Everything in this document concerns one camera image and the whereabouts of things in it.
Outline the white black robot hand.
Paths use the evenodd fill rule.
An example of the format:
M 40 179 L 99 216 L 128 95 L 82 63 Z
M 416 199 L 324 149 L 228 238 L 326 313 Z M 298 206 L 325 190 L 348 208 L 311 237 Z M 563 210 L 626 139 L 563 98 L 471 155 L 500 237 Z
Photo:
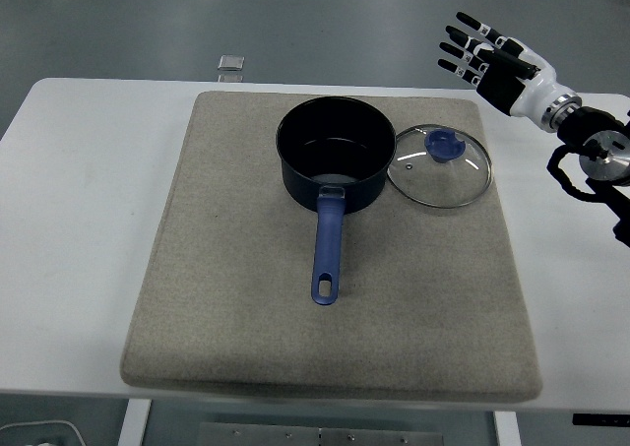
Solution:
M 440 49 L 450 57 L 438 65 L 472 85 L 495 109 L 554 133 L 582 105 L 575 91 L 557 81 L 554 67 L 521 41 L 464 12 L 456 19 L 467 30 L 445 28 L 449 40 Z

